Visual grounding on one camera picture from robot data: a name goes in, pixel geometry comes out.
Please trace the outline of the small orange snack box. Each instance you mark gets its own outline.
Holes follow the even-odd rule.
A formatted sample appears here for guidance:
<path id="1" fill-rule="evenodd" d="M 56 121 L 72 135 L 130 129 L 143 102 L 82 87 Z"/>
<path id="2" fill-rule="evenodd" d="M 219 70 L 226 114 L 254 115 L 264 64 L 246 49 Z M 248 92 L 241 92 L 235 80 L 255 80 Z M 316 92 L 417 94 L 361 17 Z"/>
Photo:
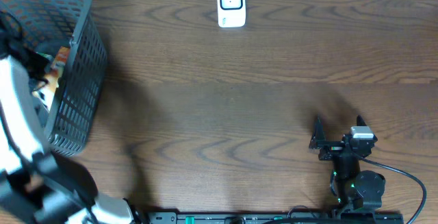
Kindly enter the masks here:
<path id="1" fill-rule="evenodd" d="M 64 72 L 64 68 L 66 66 L 66 62 L 68 60 L 69 54 L 70 54 L 70 48 L 60 47 L 54 60 L 52 61 L 51 72 L 50 72 L 50 74 L 52 76 L 57 77 L 57 78 L 61 78 L 61 76 Z"/>

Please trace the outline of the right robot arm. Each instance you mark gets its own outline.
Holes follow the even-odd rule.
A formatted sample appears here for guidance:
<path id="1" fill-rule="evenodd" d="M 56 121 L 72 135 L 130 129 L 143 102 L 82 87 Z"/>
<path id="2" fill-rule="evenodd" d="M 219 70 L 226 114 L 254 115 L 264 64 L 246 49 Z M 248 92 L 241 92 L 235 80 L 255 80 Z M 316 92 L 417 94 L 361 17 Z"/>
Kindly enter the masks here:
<path id="1" fill-rule="evenodd" d="M 309 148 L 319 151 L 319 160 L 333 163 L 330 187 L 339 207 L 331 211 L 332 217 L 360 213 L 373 216 L 382 206 L 385 178 L 374 171 L 362 171 L 359 163 L 371 154 L 376 142 L 377 137 L 361 116 L 338 141 L 327 140 L 320 119 L 315 120 Z"/>

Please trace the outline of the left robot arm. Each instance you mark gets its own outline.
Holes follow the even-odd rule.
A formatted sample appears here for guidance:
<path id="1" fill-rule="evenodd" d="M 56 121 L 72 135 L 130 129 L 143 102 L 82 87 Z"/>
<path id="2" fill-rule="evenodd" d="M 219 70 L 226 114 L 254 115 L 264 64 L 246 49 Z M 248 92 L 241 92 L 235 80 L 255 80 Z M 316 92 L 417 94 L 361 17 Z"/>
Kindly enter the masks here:
<path id="1" fill-rule="evenodd" d="M 52 152 L 33 102 L 50 65 L 2 12 L 1 207 L 24 223 L 149 223 L 127 199 L 100 193 L 84 166 Z"/>

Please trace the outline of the yellow snack chip bag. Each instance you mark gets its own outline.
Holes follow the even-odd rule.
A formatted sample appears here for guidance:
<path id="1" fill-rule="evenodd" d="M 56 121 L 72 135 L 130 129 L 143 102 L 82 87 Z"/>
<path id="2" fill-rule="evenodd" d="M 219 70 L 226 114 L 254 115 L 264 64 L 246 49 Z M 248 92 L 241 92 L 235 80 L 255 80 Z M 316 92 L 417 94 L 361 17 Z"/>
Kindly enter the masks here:
<path id="1" fill-rule="evenodd" d="M 37 83 L 36 89 L 32 91 L 32 94 L 37 97 L 49 111 L 55 97 L 55 91 L 58 87 L 58 77 L 48 74 L 44 76 L 42 81 Z"/>

